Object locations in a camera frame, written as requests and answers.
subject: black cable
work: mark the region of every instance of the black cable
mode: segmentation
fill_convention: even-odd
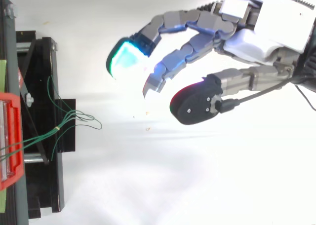
[[[281,88],[281,87],[287,85],[288,83],[290,83],[290,82],[292,82],[293,80],[296,80],[296,79],[297,79],[296,77],[288,78],[288,79],[282,81],[281,83],[278,83],[278,84],[276,84],[276,85],[274,85],[274,86],[272,86],[270,88],[267,88],[265,90],[260,91],[259,93],[255,93],[255,94],[252,94],[252,95],[250,95],[248,97],[239,99],[238,102],[240,104],[240,103],[244,103],[244,102],[250,101],[252,99],[258,98],[258,97],[260,97],[262,95],[265,95],[265,94],[270,93],[270,92],[272,92],[274,90],[277,90],[278,88]]]
[[[296,89],[302,94],[302,96],[305,98],[305,100],[308,102],[308,104],[311,106],[311,108],[316,112],[316,109],[313,107],[309,99],[306,97],[306,95],[302,92],[302,90],[296,85]]]
[[[309,79],[309,78],[315,78],[315,76],[314,75],[297,75],[297,76],[288,78],[288,79],[282,81],[281,83],[278,83],[278,84],[276,84],[276,85],[274,85],[274,86],[272,86],[270,88],[262,90],[259,93],[252,94],[252,95],[250,95],[248,97],[245,97],[245,98],[242,98],[242,99],[227,99],[227,100],[223,100],[222,102],[217,101],[215,103],[215,108],[220,113],[225,113],[225,112],[228,112],[228,111],[234,109],[236,106],[239,106],[241,103],[250,101],[252,99],[255,99],[255,98],[258,98],[258,97],[260,97],[262,95],[270,93],[270,92],[272,92],[274,90],[277,90],[277,89],[287,85],[290,82],[302,81],[302,80],[306,80],[306,79]]]

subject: wire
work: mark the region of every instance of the wire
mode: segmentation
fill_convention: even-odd
[[[54,148],[53,148],[53,152],[52,152],[52,154],[51,154],[51,161],[53,160],[54,153],[55,153],[55,150],[56,150],[56,147],[57,147],[57,143],[58,143],[58,141],[60,140],[60,138],[61,138],[68,130],[70,130],[71,128],[74,128],[74,127],[76,127],[76,126],[87,126],[87,127],[91,127],[91,128],[93,128],[93,129],[96,129],[96,130],[101,130],[101,129],[102,129],[102,126],[101,126],[100,128],[96,128],[96,127],[93,127],[93,126],[91,126],[91,125],[73,125],[73,126],[70,126],[70,127],[69,127],[67,130],[65,130],[65,131],[58,137],[58,139],[56,140],[56,143],[55,143]]]
[[[49,82],[50,82],[50,79],[52,79],[52,83],[53,83],[53,88],[54,88],[54,91],[56,92],[58,98],[65,104],[65,106],[69,109],[69,111],[66,111],[64,109],[62,109],[61,107],[59,107],[51,98],[50,96],[50,93],[49,93]],[[66,129],[59,137],[58,139],[56,140],[56,143],[55,143],[55,146],[53,148],[53,151],[52,151],[52,157],[51,157],[51,160],[53,160],[53,156],[54,156],[54,152],[55,152],[55,149],[56,149],[56,146],[57,146],[57,143],[58,141],[60,140],[60,138],[68,131],[70,130],[71,128],[75,127],[75,126],[87,126],[87,127],[91,127],[91,128],[94,128],[94,129],[97,129],[97,130],[101,130],[102,129],[102,123],[97,120],[94,116],[92,115],[89,115],[89,114],[85,114],[83,113],[82,111],[79,111],[79,110],[73,110],[69,107],[69,105],[59,96],[58,94],[58,91],[57,91],[57,88],[55,86],[55,83],[54,83],[54,79],[53,79],[53,76],[49,76],[48,77],[48,80],[47,80],[47,94],[48,94],[48,97],[50,99],[50,101],[53,103],[53,105],[55,105],[55,107],[57,107],[59,110],[65,112],[65,116],[62,120],[62,122],[57,125],[55,128],[53,128],[51,131],[47,132],[46,134],[44,135],[40,135],[40,136],[37,136],[37,137],[34,137],[34,138],[31,138],[31,139],[28,139],[28,140],[24,140],[22,142],[19,142],[19,143],[15,143],[15,144],[12,144],[12,145],[9,145],[7,147],[3,147],[1,148],[0,150],[4,150],[4,149],[7,149],[7,148],[11,148],[12,146],[16,146],[16,145],[19,145],[19,144],[23,144],[23,143],[26,143],[26,142],[30,142],[28,143],[27,145],[23,146],[21,149],[18,149],[18,150],[14,150],[10,153],[7,153],[5,155],[1,155],[0,156],[0,162],[3,161],[3,160],[6,160],[8,157],[14,155],[15,153],[21,151],[21,150],[24,150],[40,141],[43,141],[45,139],[48,139],[49,137],[55,135],[66,123],[72,121],[72,120],[79,120],[79,121],[84,121],[84,122],[87,122],[87,121],[97,121],[99,124],[100,124],[100,128],[96,128],[96,127],[93,127],[93,126],[90,126],[90,125],[85,125],[85,124],[78,124],[78,125],[73,125],[71,127],[69,127],[68,129]]]
[[[311,108],[316,112],[316,109],[314,108],[314,106],[311,104],[310,100],[306,97],[306,95],[303,93],[303,91],[296,85],[295,86],[296,89],[302,94],[302,96],[305,98],[305,100],[307,101],[307,103],[311,106]]]
[[[220,113],[225,113],[225,112],[228,112],[228,111],[231,111],[232,109],[234,109],[236,106],[239,106],[241,103],[244,103],[244,102],[247,102],[247,101],[250,101],[252,99],[255,99],[255,98],[258,98],[262,95],[265,95],[267,93],[270,93],[276,89],[279,89],[285,85],[287,85],[288,83],[290,82],[300,82],[300,81],[303,81],[303,80],[306,80],[306,79],[309,79],[309,78],[315,78],[314,75],[297,75],[297,76],[294,76],[294,77],[291,77],[291,78],[288,78],[270,88],[267,88],[265,90],[262,90],[258,93],[255,93],[255,94],[252,94],[248,97],[245,97],[245,98],[241,98],[241,99],[226,99],[226,100],[223,100],[221,102],[219,102],[218,104],[215,103],[215,108],[216,110],[218,110]]]
[[[274,86],[272,86],[270,88],[267,88],[265,90],[260,91],[259,93],[255,93],[255,94],[252,94],[252,95],[250,95],[248,97],[241,98],[241,99],[238,100],[238,102],[239,103],[244,103],[244,102],[250,101],[252,99],[258,98],[258,97],[260,97],[262,95],[265,95],[265,94],[270,93],[270,92],[272,92],[274,90],[277,90],[278,88],[281,88],[281,87],[287,85],[288,83],[290,83],[290,82],[292,82],[294,80],[301,79],[301,78],[302,78],[302,76],[295,76],[295,77],[292,77],[292,78],[288,78],[288,79],[282,81],[281,83],[278,83],[278,84],[276,84],[276,85],[274,85]]]

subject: white background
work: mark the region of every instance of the white background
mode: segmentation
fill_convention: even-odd
[[[141,90],[132,95],[106,71],[121,37],[156,14],[214,0],[11,1],[17,30],[59,43],[61,96],[76,98],[78,109],[104,126],[77,128],[76,152],[63,154],[66,206],[59,214],[43,209],[30,224],[316,224],[316,112],[293,86],[184,126],[169,112],[171,95],[243,64],[211,53],[146,105]],[[194,33],[165,35],[151,59],[158,62]]]

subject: black metal frame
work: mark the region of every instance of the black metal frame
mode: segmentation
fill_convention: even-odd
[[[6,92],[21,96],[23,138],[28,139],[52,130],[65,115],[51,103],[47,94],[47,80],[51,75],[58,91],[55,41],[50,37],[36,40],[35,31],[16,32],[14,18],[5,13],[9,4],[12,4],[9,0],[0,0],[0,60],[7,61]],[[27,53],[17,53],[17,40],[31,42]],[[24,79],[21,88],[19,69]],[[35,99],[30,108],[25,101],[27,93]],[[49,93],[59,107],[65,107],[53,90],[52,82]],[[76,109],[75,99],[64,101]],[[7,189],[6,210],[0,214],[0,225],[28,225],[29,218],[40,218],[40,208],[51,207],[53,213],[64,208],[61,153],[75,151],[74,127],[60,139],[53,160],[50,158],[59,135],[74,124],[75,121],[69,122],[58,134],[24,150],[24,153],[40,153],[43,163],[25,164],[25,174]]]
[[[63,119],[64,112],[57,109],[50,101],[47,94],[47,80],[53,76],[55,87],[58,91],[56,51],[53,50],[55,41],[50,37],[29,40],[29,37],[19,38],[21,42],[31,42],[27,53],[18,53],[19,68],[24,76],[25,86],[22,86],[21,102],[22,123],[24,138],[32,138],[47,133],[56,127]],[[30,93],[34,103],[30,108],[25,103],[25,95]],[[66,109],[54,91],[53,82],[50,82],[49,93],[55,103]],[[76,109],[74,99],[64,100]],[[60,212],[64,208],[63,167],[61,152],[69,151],[68,147],[75,150],[75,128],[72,128],[58,142],[54,158],[49,161],[52,151],[60,134],[64,129],[74,125],[74,121],[65,125],[59,134],[37,145],[25,149],[25,153],[40,152],[44,163],[26,164],[26,181],[28,192],[29,218],[40,218],[40,208],[51,207],[52,212]]]

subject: silver metal part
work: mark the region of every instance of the silver metal part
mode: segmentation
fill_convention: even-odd
[[[18,53],[28,52],[30,49],[30,42],[17,42],[16,50]]]
[[[143,89],[144,96],[151,89],[160,93],[163,89],[166,79],[173,79],[187,63],[192,63],[209,53],[212,48],[214,35],[197,34],[184,44],[180,50],[175,50],[165,56],[150,74]]]
[[[277,55],[276,55],[276,61],[274,62],[275,66],[287,66],[287,67],[293,67],[296,66],[297,61],[300,57],[300,53],[288,49],[286,47],[279,48]]]
[[[0,155],[2,158],[5,157],[6,154],[6,135],[5,135],[5,108],[3,105],[3,101],[0,101],[0,146],[1,146],[1,150],[0,150]],[[6,175],[6,165],[7,160],[3,160],[1,162],[1,182],[5,181],[7,179],[7,175]]]
[[[224,21],[221,16],[207,11],[201,12],[196,25],[188,24],[188,26],[202,33],[215,34],[218,32],[221,39],[224,40],[230,38],[236,31],[236,26],[232,22]]]
[[[143,30],[141,31],[141,34],[146,36],[149,40],[151,40],[153,43],[158,44],[158,42],[161,40],[161,36],[158,32],[158,29],[163,26],[163,16],[158,15],[155,16],[150,24],[145,26]]]
[[[226,21],[231,21],[234,24],[238,23],[238,21],[240,20],[238,17],[234,17],[229,14],[222,14],[222,19]]]
[[[16,18],[16,12],[15,10],[15,5],[14,4],[8,4],[4,10],[5,15],[9,17],[10,19]]]
[[[188,23],[196,23],[201,11],[171,11],[163,15],[164,26],[159,29],[160,33],[169,33],[185,30]]]
[[[246,22],[247,22],[249,14],[250,14],[250,11],[251,11],[251,7],[248,6],[244,17],[238,22],[239,26],[241,26],[243,28],[246,26]]]
[[[259,9],[252,9],[247,18],[247,24],[251,26],[255,26],[259,18],[259,13],[260,13]]]
[[[56,42],[53,42],[52,44],[51,44],[51,49],[53,50],[53,51],[58,51],[58,43],[56,43]]]
[[[211,9],[211,14],[219,15],[219,11],[222,8],[222,2],[215,2]]]
[[[217,101],[222,101],[222,98],[221,98],[220,95],[215,95],[214,97],[212,97],[212,100],[211,100],[211,108],[210,108],[210,112],[211,112],[212,114],[215,114],[215,113],[218,112],[218,111],[216,110],[216,108],[215,108],[215,103],[216,103]]]
[[[25,153],[24,163],[39,163],[44,162],[40,153]]]
[[[32,103],[34,102],[34,98],[32,98],[31,94],[30,93],[27,93],[25,95],[25,102],[26,102],[26,105],[30,108],[32,106]]]
[[[256,66],[248,69],[226,69],[215,73],[222,82],[222,96],[242,90],[262,91],[289,78],[291,73],[274,66]]]
[[[222,82],[222,96],[233,95],[249,87],[250,75],[244,75],[237,69],[226,69],[215,73],[215,75]]]
[[[167,68],[164,64],[159,62],[155,66],[155,70],[153,73],[151,73],[144,85],[143,94],[144,97],[147,95],[147,93],[150,90],[153,90],[155,92],[160,93],[163,89],[164,85],[166,84],[166,80],[164,79],[164,74],[166,72]]]
[[[173,79],[187,65],[186,58],[193,53],[193,48],[189,44],[184,44],[180,50],[175,50],[165,56],[162,63],[166,66],[167,72],[164,78]]]

